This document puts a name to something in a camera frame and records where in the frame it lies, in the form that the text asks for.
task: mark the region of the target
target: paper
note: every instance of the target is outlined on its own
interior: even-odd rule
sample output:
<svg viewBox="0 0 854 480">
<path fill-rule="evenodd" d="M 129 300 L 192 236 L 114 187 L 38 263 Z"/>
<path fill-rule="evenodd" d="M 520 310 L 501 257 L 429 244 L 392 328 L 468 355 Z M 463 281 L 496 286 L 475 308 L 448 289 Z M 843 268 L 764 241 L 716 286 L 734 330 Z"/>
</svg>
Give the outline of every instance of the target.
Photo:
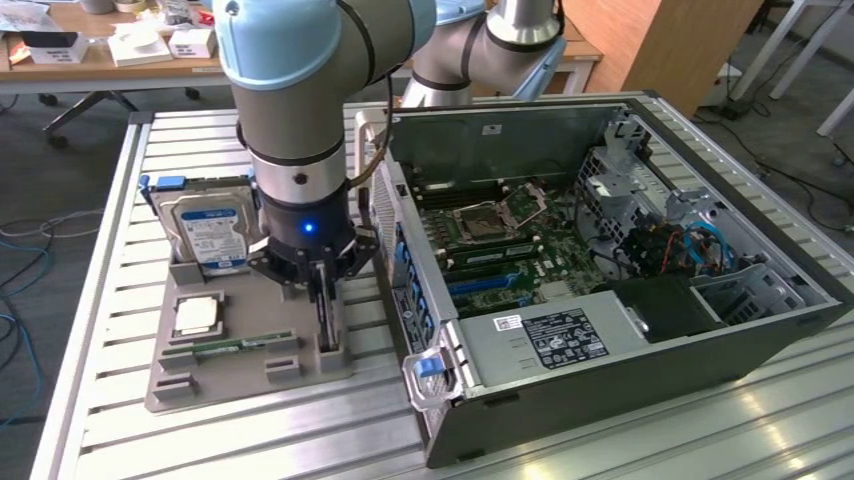
<svg viewBox="0 0 854 480">
<path fill-rule="evenodd" d="M 0 31 L 61 32 L 48 9 L 37 3 L 0 0 Z"/>
</svg>

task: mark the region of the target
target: metal slat table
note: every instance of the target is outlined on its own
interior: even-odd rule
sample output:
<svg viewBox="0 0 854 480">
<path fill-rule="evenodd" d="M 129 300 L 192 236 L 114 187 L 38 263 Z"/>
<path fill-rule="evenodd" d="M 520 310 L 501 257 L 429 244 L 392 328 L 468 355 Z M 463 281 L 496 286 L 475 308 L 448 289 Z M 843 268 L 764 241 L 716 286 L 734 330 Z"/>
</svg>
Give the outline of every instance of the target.
<svg viewBox="0 0 854 480">
<path fill-rule="evenodd" d="M 664 102 L 638 98 L 854 288 L 851 257 Z M 377 106 L 348 105 L 349 146 L 355 113 Z M 169 246 L 136 179 L 142 173 L 245 172 L 249 157 L 235 121 L 235 111 L 162 113 L 128 128 L 33 479 L 824 479 L 854 473 L 851 316 L 735 383 L 427 470 L 369 269 L 344 288 L 356 358 L 351 378 L 172 414 L 148 413 L 142 396 Z M 678 186 L 696 182 L 663 145 L 652 151 L 651 161 Z"/>
</svg>

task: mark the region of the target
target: blue label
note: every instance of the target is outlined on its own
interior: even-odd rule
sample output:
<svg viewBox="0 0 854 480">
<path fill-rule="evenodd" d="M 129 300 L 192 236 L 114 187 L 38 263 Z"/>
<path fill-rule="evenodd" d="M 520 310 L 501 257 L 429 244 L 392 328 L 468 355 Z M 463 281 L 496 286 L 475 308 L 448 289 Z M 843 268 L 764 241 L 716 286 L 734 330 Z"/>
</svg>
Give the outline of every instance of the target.
<svg viewBox="0 0 854 480">
<path fill-rule="evenodd" d="M 233 208 L 223 208 L 219 210 L 203 210 L 200 212 L 181 213 L 181 219 L 184 220 L 204 220 L 208 218 L 227 218 L 236 217 L 237 211 Z"/>
<path fill-rule="evenodd" d="M 232 260 L 232 261 L 227 261 L 227 262 L 209 262 L 209 263 L 203 263 L 201 266 L 205 268 L 211 268 L 211 269 L 219 269 L 219 268 L 235 268 L 235 267 L 240 267 L 245 265 L 245 260 Z"/>
</svg>

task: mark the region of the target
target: light blue joint cover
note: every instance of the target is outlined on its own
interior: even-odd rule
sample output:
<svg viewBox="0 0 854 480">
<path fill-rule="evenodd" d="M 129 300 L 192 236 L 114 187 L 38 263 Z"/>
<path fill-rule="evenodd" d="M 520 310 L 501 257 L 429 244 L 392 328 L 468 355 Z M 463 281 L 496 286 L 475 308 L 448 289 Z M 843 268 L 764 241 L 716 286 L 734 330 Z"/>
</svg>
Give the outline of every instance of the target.
<svg viewBox="0 0 854 480">
<path fill-rule="evenodd" d="M 223 70 L 249 90 L 300 82 L 332 57 L 341 37 L 335 0 L 212 0 Z"/>
<path fill-rule="evenodd" d="M 440 357 L 423 358 L 415 363 L 415 375 L 417 378 L 435 377 L 444 373 L 444 364 Z"/>
<path fill-rule="evenodd" d="M 427 45 L 436 28 L 436 0 L 409 0 L 409 10 L 412 11 L 412 51 L 409 55 L 412 55 Z"/>
<path fill-rule="evenodd" d="M 536 67 L 531 71 L 531 75 L 524 79 L 521 85 L 513 92 L 512 96 L 516 100 L 523 102 L 532 102 L 545 91 L 548 82 L 555 76 L 557 65 L 563 59 L 563 52 L 565 51 L 565 38 L 560 37 L 555 40 L 555 43 L 548 48 L 548 51 L 543 55 Z"/>
<path fill-rule="evenodd" d="M 485 12 L 485 0 L 436 0 L 436 25 L 461 22 Z"/>
</svg>

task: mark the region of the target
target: sticker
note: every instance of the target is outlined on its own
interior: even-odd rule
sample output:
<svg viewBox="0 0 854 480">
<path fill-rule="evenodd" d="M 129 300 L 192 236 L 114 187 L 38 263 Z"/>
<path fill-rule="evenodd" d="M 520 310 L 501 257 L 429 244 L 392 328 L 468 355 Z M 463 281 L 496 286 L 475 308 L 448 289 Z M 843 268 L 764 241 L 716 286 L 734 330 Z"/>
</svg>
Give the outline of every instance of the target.
<svg viewBox="0 0 854 480">
<path fill-rule="evenodd" d="M 495 329 L 499 332 L 503 332 L 504 330 L 512 330 L 513 328 L 521 328 L 521 316 L 520 315 L 511 315 L 508 317 L 497 317 L 497 318 L 493 318 L 492 321 L 495 322 Z"/>
<path fill-rule="evenodd" d="M 504 250 L 504 253 L 507 254 L 508 257 L 512 257 L 513 255 L 531 253 L 532 250 L 533 250 L 533 245 L 521 245 L 520 247 L 509 247 L 507 250 Z"/>
<path fill-rule="evenodd" d="M 207 268 L 233 268 L 245 263 L 245 240 L 235 232 L 240 222 L 237 210 L 184 212 L 181 222 L 198 264 Z"/>
<path fill-rule="evenodd" d="M 549 370 L 608 354 L 580 308 L 528 318 L 521 324 L 539 360 Z"/>
<path fill-rule="evenodd" d="M 500 260 L 501 258 L 504 258 L 503 253 L 493 253 L 492 255 L 480 255 L 479 257 L 471 257 L 468 260 L 465 260 L 465 263 L 488 262 L 489 260 Z"/>
<path fill-rule="evenodd" d="M 483 126 L 483 135 L 500 135 L 501 134 L 501 126 L 500 125 L 484 125 Z"/>
</svg>

